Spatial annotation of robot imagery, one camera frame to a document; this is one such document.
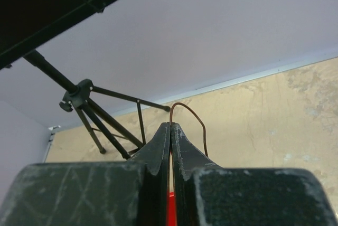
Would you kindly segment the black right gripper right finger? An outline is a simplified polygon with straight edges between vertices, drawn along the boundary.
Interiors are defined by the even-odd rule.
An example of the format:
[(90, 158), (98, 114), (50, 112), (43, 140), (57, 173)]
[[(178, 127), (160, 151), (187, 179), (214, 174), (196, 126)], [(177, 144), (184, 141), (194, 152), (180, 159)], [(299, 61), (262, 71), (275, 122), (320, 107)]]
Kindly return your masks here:
[(302, 168), (224, 168), (171, 125), (178, 225), (337, 225), (318, 179)]

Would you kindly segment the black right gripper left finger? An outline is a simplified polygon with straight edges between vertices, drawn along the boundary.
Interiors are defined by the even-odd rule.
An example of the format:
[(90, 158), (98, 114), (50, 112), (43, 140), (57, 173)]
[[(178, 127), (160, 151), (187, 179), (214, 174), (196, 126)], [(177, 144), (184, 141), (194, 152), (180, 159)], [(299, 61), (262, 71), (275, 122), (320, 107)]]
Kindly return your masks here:
[(124, 162), (32, 164), (14, 179), (1, 225), (166, 225), (171, 127)]

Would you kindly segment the red plastic bin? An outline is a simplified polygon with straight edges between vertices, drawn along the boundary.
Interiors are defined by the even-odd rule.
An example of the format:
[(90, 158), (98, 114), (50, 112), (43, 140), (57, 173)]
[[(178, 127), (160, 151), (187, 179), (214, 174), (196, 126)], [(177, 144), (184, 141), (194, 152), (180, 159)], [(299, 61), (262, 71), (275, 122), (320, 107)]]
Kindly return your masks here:
[(175, 193), (169, 192), (167, 202), (167, 214), (166, 214), (166, 225), (176, 226), (176, 204), (175, 204)]

